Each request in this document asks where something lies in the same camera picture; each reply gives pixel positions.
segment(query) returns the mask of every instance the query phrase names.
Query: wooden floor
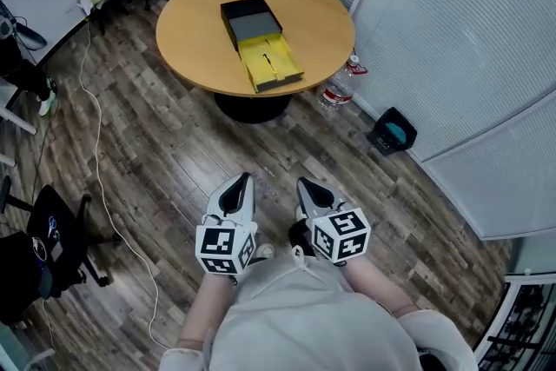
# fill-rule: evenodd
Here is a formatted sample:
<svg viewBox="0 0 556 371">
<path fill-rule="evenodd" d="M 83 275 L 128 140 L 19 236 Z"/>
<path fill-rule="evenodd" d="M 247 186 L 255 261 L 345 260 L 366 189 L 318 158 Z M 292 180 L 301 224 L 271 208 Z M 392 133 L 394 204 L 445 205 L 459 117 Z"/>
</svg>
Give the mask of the wooden floor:
<svg viewBox="0 0 556 371">
<path fill-rule="evenodd" d="M 181 82 L 156 49 L 156 18 L 166 0 L 144 11 L 139 0 L 127 17 L 113 17 L 106 35 L 91 25 L 92 45 L 83 80 L 103 107 L 100 169 L 109 210 L 132 245 L 151 261 L 161 289 L 155 336 L 172 344 L 202 278 L 194 256 L 195 225 L 207 196 L 242 171 L 256 181 L 255 219 L 285 245 L 294 222 L 295 183 L 313 176 L 340 186 L 373 224 L 369 254 L 422 308 L 453 319 L 473 344 L 500 296 L 509 243 L 482 243 L 441 192 L 405 154 L 381 156 L 365 133 L 372 121 L 354 104 L 332 119 L 312 93 L 294 98 L 273 122 L 231 121 L 206 91 Z M 53 184 L 76 209 L 83 192 L 93 196 L 90 227 L 109 235 L 96 181 L 93 148 L 97 111 L 81 91 L 78 72 L 87 43 L 81 28 L 48 62 L 59 87 L 37 190 Z M 34 123 L 36 136 L 11 123 L 0 125 L 0 152 L 17 160 L 13 193 L 30 199 L 35 163 L 49 117 L 36 113 L 32 96 L 14 111 Z M 10 209 L 2 217 L 23 229 L 26 215 Z M 10 230 L 0 226 L 0 233 Z M 156 369 L 162 349 L 149 338 L 155 290 L 144 265 L 125 246 L 93 252 L 113 284 L 92 280 L 45 305 L 52 321 L 54 357 L 60 369 Z M 37 301 L 27 313 L 30 338 L 50 344 Z"/>
</svg>

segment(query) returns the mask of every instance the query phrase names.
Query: white shoe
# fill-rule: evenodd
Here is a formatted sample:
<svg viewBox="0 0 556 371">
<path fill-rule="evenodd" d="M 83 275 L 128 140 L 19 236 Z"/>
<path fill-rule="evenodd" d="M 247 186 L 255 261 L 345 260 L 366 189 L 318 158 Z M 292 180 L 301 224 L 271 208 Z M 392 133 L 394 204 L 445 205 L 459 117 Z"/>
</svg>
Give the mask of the white shoe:
<svg viewBox="0 0 556 371">
<path fill-rule="evenodd" d="M 46 101 L 41 102 L 41 108 L 38 110 L 38 114 L 40 116 L 45 116 L 49 112 L 50 107 L 52 107 L 52 104 L 54 103 L 55 100 L 56 100 L 56 93 L 54 93 L 54 91 L 51 90 L 49 98 Z"/>
<path fill-rule="evenodd" d="M 301 206 L 297 206 L 295 208 L 295 220 L 297 222 L 301 221 L 301 220 L 306 220 L 307 216 L 303 213 L 303 210 L 301 210 Z"/>
<path fill-rule="evenodd" d="M 254 258 L 274 258 L 276 256 L 275 246 L 270 242 L 264 242 L 257 247 Z"/>
</svg>

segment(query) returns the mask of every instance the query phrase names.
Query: sleeve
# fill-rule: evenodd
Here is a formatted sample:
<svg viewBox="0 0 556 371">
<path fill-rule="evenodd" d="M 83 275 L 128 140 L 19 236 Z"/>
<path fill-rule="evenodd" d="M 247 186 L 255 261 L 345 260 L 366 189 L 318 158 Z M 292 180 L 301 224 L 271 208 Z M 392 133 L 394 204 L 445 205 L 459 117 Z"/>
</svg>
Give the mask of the sleeve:
<svg viewBox="0 0 556 371">
<path fill-rule="evenodd" d="M 448 371 L 477 371 L 473 351 L 446 316 L 424 310 L 403 315 L 398 322 L 418 348 L 429 349 Z"/>
<path fill-rule="evenodd" d="M 169 349 L 162 356 L 158 371 L 204 371 L 203 352 L 194 349 Z"/>
</svg>

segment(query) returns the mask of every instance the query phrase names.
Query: table top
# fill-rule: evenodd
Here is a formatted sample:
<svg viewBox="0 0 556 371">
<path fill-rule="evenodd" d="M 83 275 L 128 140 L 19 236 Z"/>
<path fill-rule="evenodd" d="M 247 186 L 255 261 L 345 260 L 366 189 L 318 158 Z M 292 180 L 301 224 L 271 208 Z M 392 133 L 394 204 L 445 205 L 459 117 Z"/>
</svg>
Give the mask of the table top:
<svg viewBox="0 0 556 371">
<path fill-rule="evenodd" d="M 199 87 L 231 96 L 289 95 L 322 83 L 349 59 L 355 30 L 340 0 L 265 0 L 304 75 L 297 83 L 255 93 L 222 21 L 220 4 L 232 1 L 169 0 L 158 18 L 162 56 Z"/>
</svg>

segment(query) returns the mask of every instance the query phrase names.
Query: white cube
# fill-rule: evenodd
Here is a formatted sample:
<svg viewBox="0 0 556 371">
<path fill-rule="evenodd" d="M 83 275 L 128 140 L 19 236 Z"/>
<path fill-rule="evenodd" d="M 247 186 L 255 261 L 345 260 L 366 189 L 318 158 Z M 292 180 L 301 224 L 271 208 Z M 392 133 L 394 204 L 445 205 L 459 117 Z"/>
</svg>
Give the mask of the white cube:
<svg viewBox="0 0 556 371">
<path fill-rule="evenodd" d="M 197 226 L 195 256 L 210 274 L 240 275 L 255 252 L 256 224 Z"/>
<path fill-rule="evenodd" d="M 314 218 L 308 225 L 313 246 L 333 263 L 367 251 L 371 226 L 361 208 Z"/>
</svg>

